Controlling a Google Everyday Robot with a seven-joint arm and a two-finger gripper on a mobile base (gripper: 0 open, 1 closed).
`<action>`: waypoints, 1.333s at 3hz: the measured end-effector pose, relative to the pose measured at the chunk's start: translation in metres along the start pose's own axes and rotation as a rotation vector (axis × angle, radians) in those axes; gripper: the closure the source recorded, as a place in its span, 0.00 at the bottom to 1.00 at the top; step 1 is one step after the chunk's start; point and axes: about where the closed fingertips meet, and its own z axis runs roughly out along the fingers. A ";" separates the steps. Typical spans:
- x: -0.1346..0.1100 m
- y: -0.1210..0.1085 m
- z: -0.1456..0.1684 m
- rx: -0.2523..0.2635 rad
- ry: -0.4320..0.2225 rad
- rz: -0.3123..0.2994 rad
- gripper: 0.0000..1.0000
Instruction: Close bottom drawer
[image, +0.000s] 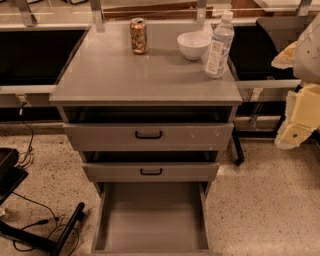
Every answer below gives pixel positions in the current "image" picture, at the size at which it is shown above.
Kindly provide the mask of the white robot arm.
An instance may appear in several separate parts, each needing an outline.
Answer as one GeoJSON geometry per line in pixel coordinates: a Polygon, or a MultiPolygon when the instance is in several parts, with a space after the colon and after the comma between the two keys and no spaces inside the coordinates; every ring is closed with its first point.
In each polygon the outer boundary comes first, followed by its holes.
{"type": "Polygon", "coordinates": [[[286,97],[285,120],[275,139],[281,149],[299,147],[320,128],[320,19],[314,18],[298,40],[271,62],[278,69],[292,68],[302,82],[297,92],[286,97]]]}

